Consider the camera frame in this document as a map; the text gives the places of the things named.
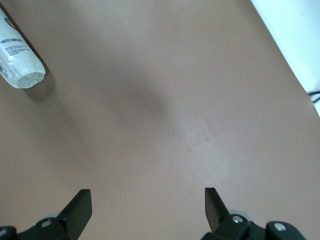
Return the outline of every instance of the brown surface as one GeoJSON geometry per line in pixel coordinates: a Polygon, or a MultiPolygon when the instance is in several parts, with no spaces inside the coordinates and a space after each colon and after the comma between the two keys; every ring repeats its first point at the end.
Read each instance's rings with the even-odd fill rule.
{"type": "Polygon", "coordinates": [[[249,1],[1,2],[50,73],[0,81],[0,226],[90,188],[82,240],[198,240],[213,186],[318,238],[320,120],[249,1]]]}

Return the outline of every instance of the black cable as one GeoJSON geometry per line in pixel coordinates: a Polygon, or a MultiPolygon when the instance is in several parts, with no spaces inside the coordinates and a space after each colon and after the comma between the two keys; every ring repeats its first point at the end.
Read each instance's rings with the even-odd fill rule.
{"type": "Polygon", "coordinates": [[[320,91],[311,91],[308,92],[309,96],[315,95],[315,94],[320,94],[320,91]]]}
{"type": "Polygon", "coordinates": [[[318,97],[316,100],[314,100],[314,101],[312,101],[314,104],[316,103],[316,102],[318,102],[320,100],[320,97],[318,97]]]}
{"type": "MultiPolygon", "coordinates": [[[[311,91],[311,92],[308,92],[309,96],[313,96],[313,95],[317,95],[317,94],[320,94],[320,91],[311,91]]],[[[314,104],[316,102],[318,102],[320,100],[320,97],[318,97],[316,100],[312,101],[314,104]]]]}

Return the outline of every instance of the bottle label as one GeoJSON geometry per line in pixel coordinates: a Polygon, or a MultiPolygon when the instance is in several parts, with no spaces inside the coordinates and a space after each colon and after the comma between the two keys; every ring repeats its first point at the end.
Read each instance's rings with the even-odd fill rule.
{"type": "Polygon", "coordinates": [[[1,40],[0,44],[3,44],[4,50],[11,57],[21,52],[30,51],[29,46],[23,44],[23,41],[18,38],[8,38],[1,40]]]}
{"type": "Polygon", "coordinates": [[[15,25],[12,23],[12,21],[9,18],[5,17],[4,20],[5,20],[5,22],[7,24],[9,24],[10,27],[12,27],[13,29],[17,30],[15,25]]]}
{"type": "Polygon", "coordinates": [[[5,68],[2,62],[0,62],[0,73],[4,78],[11,78],[10,72],[5,68]]]}

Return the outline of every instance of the white bottle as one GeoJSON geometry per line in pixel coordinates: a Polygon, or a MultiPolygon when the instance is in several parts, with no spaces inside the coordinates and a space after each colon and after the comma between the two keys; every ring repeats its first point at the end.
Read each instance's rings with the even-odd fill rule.
{"type": "Polygon", "coordinates": [[[16,89],[31,88],[41,82],[46,70],[0,9],[0,74],[16,89]]]}

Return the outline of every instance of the screw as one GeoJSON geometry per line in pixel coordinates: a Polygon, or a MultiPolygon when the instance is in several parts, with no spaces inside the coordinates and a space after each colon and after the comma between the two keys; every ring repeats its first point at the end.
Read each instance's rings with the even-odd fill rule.
{"type": "Polygon", "coordinates": [[[240,224],[240,223],[242,223],[244,220],[240,217],[240,216],[238,216],[238,215],[235,215],[235,216],[233,216],[232,217],[232,220],[236,223],[236,224],[240,224]]]}
{"type": "Polygon", "coordinates": [[[4,236],[7,234],[7,230],[5,228],[2,228],[2,230],[0,231],[0,237],[4,236]]]}
{"type": "Polygon", "coordinates": [[[285,225],[283,225],[283,224],[280,223],[280,222],[276,222],[276,223],[274,224],[274,227],[275,227],[275,229],[277,229],[279,232],[285,232],[285,231],[287,231],[287,228],[285,227],[285,225]]]}
{"type": "Polygon", "coordinates": [[[41,227],[45,228],[48,227],[51,224],[51,220],[48,219],[47,221],[44,221],[43,223],[41,223],[41,227]]]}

